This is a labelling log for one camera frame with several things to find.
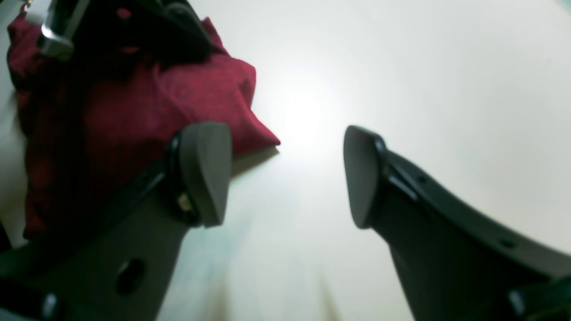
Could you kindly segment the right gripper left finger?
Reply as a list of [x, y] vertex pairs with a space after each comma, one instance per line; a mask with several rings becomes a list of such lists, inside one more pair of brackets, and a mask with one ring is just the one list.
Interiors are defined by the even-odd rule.
[[190, 124], [100, 209], [1, 254], [3, 321], [154, 321], [180, 247], [226, 215], [232, 141]]

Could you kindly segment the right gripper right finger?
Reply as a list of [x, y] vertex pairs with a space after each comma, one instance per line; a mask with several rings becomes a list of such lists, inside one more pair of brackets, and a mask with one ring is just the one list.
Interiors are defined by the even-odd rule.
[[488, 218], [381, 136], [344, 135], [358, 228], [386, 242], [417, 321], [568, 321], [570, 256]]

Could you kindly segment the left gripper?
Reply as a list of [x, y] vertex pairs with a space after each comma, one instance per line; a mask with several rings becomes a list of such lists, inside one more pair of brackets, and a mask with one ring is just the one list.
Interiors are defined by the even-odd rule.
[[25, 17], [39, 51], [63, 62], [124, 47], [201, 62], [213, 47], [187, 0], [28, 0]]

